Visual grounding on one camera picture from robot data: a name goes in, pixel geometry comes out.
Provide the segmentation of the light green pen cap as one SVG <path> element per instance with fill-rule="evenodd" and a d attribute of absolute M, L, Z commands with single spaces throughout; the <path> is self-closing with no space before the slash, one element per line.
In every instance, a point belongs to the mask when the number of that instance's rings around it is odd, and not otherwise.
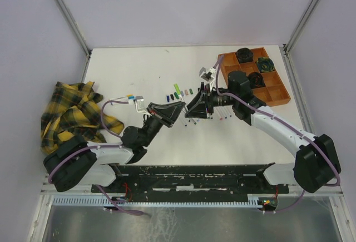
<path fill-rule="evenodd" d="M 175 90 L 176 90 L 176 92 L 177 92 L 178 94 L 181 93 L 181 90 L 180 90 L 178 84 L 175 83 L 175 84 L 174 84 L 174 88 L 175 88 Z"/>

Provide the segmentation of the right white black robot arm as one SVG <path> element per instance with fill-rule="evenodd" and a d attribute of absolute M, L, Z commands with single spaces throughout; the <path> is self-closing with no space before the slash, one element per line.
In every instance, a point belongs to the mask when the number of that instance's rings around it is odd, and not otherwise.
<path fill-rule="evenodd" d="M 299 185 L 306 192 L 314 193 L 323 186 L 340 184 L 340 163 L 329 136 L 316 136 L 279 117 L 253 94 L 245 72 L 230 72 L 227 88 L 217 86 L 215 74 L 215 68 L 201 69 L 200 77 L 204 81 L 188 104 L 185 116 L 206 119 L 216 107 L 231 106 L 238 119 L 268 134 L 294 158 L 289 164 L 266 165 L 262 175 L 255 179 L 259 191 L 269 192 L 275 185 L 287 184 Z"/>

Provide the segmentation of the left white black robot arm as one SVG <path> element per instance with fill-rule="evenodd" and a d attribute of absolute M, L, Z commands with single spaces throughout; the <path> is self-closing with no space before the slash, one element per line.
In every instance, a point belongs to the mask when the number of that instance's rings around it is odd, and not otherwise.
<path fill-rule="evenodd" d="M 134 164 L 147 153 L 147 147 L 163 126 L 173 127 L 185 107 L 182 101 L 145 106 L 142 97 L 126 100 L 135 105 L 144 116 L 141 128 L 129 126 L 124 129 L 120 142 L 97 143 L 74 136 L 48 155 L 43 164 L 48 172 L 48 182 L 58 192 L 65 192 L 77 185 L 105 186 L 112 192 L 123 186 L 123 178 L 112 165 Z"/>

